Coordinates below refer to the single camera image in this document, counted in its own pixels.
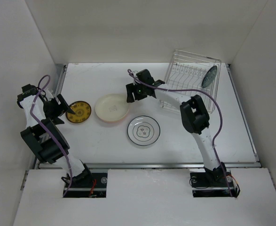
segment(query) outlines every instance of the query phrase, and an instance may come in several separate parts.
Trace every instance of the white wire dish rack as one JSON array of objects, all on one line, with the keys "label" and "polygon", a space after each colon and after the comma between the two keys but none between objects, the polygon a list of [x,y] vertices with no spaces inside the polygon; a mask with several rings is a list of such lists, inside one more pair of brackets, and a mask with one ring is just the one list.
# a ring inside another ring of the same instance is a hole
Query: white wire dish rack
[{"label": "white wire dish rack", "polygon": [[[201,84],[205,74],[214,65],[218,68],[214,81],[208,87],[202,88]],[[220,71],[221,60],[219,59],[176,50],[169,63],[164,82],[168,84],[169,89],[198,89],[208,93],[216,100]],[[212,113],[215,109],[212,100],[200,92],[182,91],[179,93],[189,97],[198,94],[202,97],[208,113]],[[160,102],[163,108],[179,112],[167,102]]]}]

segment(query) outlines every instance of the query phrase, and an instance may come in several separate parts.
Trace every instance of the gray wall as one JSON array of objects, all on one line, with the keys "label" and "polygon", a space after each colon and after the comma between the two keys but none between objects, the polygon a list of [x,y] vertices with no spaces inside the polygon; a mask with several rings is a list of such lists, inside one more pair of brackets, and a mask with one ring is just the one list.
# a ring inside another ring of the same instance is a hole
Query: gray wall
[{"label": "gray wall", "polygon": [[26,118],[16,96],[47,73],[55,76],[55,65],[25,1],[0,0],[0,226],[12,224],[32,157],[20,137]]},{"label": "gray wall", "polygon": [[276,1],[266,4],[231,71],[259,158],[276,184]]},{"label": "gray wall", "polygon": [[230,63],[267,0],[26,0],[56,63],[169,62],[174,49]]}]

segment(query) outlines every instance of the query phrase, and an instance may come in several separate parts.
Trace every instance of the dish rack frame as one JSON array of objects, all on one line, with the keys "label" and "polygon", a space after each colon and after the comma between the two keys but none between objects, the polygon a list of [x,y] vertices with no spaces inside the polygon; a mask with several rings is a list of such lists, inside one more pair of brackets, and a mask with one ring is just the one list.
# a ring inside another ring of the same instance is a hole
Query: dish rack frame
[{"label": "dish rack frame", "polygon": [[[218,68],[214,81],[208,87],[202,88],[201,83],[205,74],[214,65]],[[220,71],[221,60],[176,49],[170,60],[164,82],[168,84],[169,89],[198,89],[216,100]],[[182,91],[179,93],[189,97],[198,94],[202,97],[208,113],[212,113],[215,109],[212,100],[200,92]],[[160,103],[165,109],[179,112],[178,109],[165,101],[160,101]]]}]

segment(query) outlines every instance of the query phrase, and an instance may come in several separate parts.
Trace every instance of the cream plate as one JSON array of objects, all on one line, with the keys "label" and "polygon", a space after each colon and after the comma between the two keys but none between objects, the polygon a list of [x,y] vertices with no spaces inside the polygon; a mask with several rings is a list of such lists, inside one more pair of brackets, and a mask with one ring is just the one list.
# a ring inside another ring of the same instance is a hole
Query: cream plate
[{"label": "cream plate", "polygon": [[160,133],[161,129],[158,122],[145,115],[134,118],[127,127],[129,139],[140,146],[155,143]]},{"label": "cream plate", "polygon": [[109,94],[99,98],[95,105],[97,116],[105,122],[117,122],[123,119],[129,110],[126,95]]}]

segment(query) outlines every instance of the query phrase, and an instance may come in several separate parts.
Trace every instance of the purple cable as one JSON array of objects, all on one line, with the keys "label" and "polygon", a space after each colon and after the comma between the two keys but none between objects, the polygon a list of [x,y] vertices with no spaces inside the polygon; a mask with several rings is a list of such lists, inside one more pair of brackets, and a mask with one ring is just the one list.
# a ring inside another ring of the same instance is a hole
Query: purple cable
[{"label": "purple cable", "polygon": [[50,82],[50,75],[44,75],[40,81],[39,81],[39,84],[38,84],[38,87],[40,85],[40,83],[42,82],[42,80],[44,78],[48,77],[48,81],[46,82],[46,84],[43,86],[43,88],[41,88],[39,90],[39,92],[35,95],[34,99],[33,99],[33,103],[31,105],[31,109],[30,109],[30,115],[35,119],[35,121],[38,122],[38,124],[49,134],[49,136],[52,138],[52,140],[56,143],[56,145],[59,147],[59,149],[61,150],[61,152],[63,153],[64,157],[66,158],[66,161],[67,161],[67,164],[68,164],[68,168],[70,170],[70,182],[69,182],[69,186],[67,188],[67,190],[63,193],[63,196],[66,195],[66,193],[68,192],[69,188],[71,187],[71,184],[72,184],[72,169],[71,169],[71,165],[70,165],[70,161],[69,161],[69,158],[68,158],[68,155],[67,153],[65,152],[65,150],[63,149],[63,146],[59,143],[59,141],[55,138],[55,136],[50,132],[50,130],[48,130],[48,128],[33,114],[33,109],[34,109],[34,105],[35,105],[35,101],[37,100],[37,98],[39,97],[40,93],[46,88],[46,86],[49,84]]},{"label": "purple cable", "polygon": [[207,94],[206,92],[204,92],[204,91],[202,91],[202,90],[198,90],[198,89],[164,89],[164,88],[160,88],[160,87],[154,87],[154,86],[148,85],[148,84],[146,84],[146,83],[140,81],[138,78],[135,78],[135,76],[134,76],[132,70],[128,69],[127,72],[128,72],[128,74],[129,74],[129,76],[131,76],[137,83],[140,83],[140,84],[142,84],[142,85],[144,85],[144,86],[147,86],[147,87],[149,87],[149,88],[152,88],[152,89],[159,89],[159,90],[163,90],[163,91],[170,91],[170,92],[183,92],[183,91],[184,91],[184,92],[186,92],[186,91],[200,92],[200,93],[206,95],[207,97],[209,97],[209,98],[213,101],[213,103],[214,103],[215,106],[217,107],[217,110],[218,110],[218,113],[219,113],[219,117],[220,117],[221,123],[220,123],[220,126],[219,126],[219,129],[218,129],[217,133],[215,134],[215,136],[214,136],[213,139],[212,139],[212,146],[213,146],[213,150],[214,150],[216,159],[217,159],[219,165],[221,166],[221,169],[222,169],[224,178],[225,178],[225,180],[226,180],[226,184],[227,184],[228,189],[229,189],[230,196],[233,197],[233,196],[232,196],[232,193],[231,193],[230,185],[229,185],[228,180],[227,180],[227,173],[226,173],[226,171],[225,171],[223,165],[221,164],[221,161],[220,161],[220,159],[219,159],[219,156],[218,156],[217,151],[216,151],[216,148],[215,148],[215,139],[217,138],[217,136],[218,136],[219,133],[221,132],[222,123],[223,123],[222,114],[221,114],[221,109],[220,109],[219,105],[217,104],[216,100],[214,100],[214,98],[213,98],[211,95]]}]

